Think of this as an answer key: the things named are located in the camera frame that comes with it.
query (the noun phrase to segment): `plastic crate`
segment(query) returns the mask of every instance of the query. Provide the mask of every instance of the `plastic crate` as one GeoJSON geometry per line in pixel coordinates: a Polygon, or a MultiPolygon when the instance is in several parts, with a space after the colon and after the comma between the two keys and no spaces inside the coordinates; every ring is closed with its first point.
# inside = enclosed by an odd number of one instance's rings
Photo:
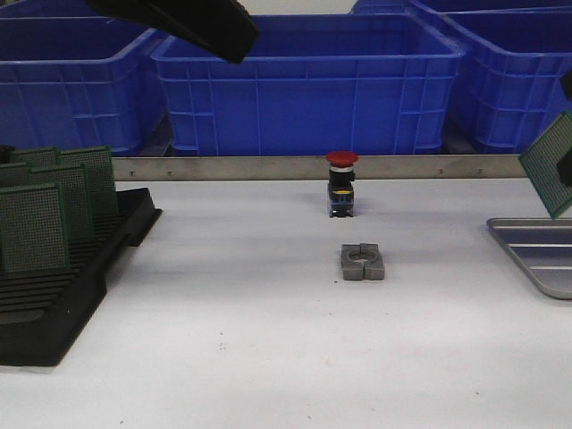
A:
{"type": "Polygon", "coordinates": [[[520,153],[569,108],[572,13],[458,13],[444,21],[467,50],[450,117],[485,153],[520,153]]]}
{"type": "Polygon", "coordinates": [[[443,30],[444,13],[572,11],[572,0],[406,0],[408,11],[443,30]]]}
{"type": "Polygon", "coordinates": [[[407,0],[357,0],[351,8],[352,13],[403,13],[407,0]]]}
{"type": "Polygon", "coordinates": [[[256,17],[241,65],[168,38],[153,53],[174,148],[201,156],[434,153],[463,55],[405,14],[256,17]]]}
{"type": "Polygon", "coordinates": [[[20,0],[0,7],[0,18],[99,16],[83,0],[20,0]]]}
{"type": "Polygon", "coordinates": [[[164,115],[164,33],[108,18],[0,20],[0,142],[134,155],[164,115]]]}

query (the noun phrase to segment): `aluminum strip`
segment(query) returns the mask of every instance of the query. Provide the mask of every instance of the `aluminum strip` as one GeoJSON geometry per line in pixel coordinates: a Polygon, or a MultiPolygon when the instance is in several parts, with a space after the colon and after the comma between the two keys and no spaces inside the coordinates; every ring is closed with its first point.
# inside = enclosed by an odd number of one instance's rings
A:
{"type": "MultiPolygon", "coordinates": [[[[114,158],[118,181],[327,180],[323,156],[114,158]]],[[[362,156],[358,179],[499,179],[526,177],[516,155],[362,156]]]]}

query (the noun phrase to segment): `workbench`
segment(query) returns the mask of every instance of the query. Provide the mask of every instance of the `workbench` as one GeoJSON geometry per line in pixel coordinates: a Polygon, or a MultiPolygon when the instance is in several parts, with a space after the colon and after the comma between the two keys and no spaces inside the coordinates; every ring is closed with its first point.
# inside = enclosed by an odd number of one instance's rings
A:
{"type": "Polygon", "coordinates": [[[118,187],[164,214],[59,366],[0,367],[0,427],[569,427],[572,303],[486,227],[547,216],[528,180],[357,180],[344,219],[326,181],[118,187]]]}

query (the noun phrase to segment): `metal tray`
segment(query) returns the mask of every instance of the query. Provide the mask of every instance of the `metal tray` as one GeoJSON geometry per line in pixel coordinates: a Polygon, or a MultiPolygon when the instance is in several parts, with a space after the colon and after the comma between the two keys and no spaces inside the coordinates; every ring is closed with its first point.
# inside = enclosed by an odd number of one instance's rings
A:
{"type": "Polygon", "coordinates": [[[572,219],[490,219],[487,224],[541,292],[572,299],[572,219]]]}

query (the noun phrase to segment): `gray metal block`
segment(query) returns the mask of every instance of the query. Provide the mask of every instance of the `gray metal block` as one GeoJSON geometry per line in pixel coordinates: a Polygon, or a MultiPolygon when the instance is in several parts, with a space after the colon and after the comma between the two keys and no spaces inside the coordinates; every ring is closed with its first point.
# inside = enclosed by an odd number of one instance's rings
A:
{"type": "Polygon", "coordinates": [[[383,280],[385,267],[376,244],[341,245],[343,280],[383,280]]]}

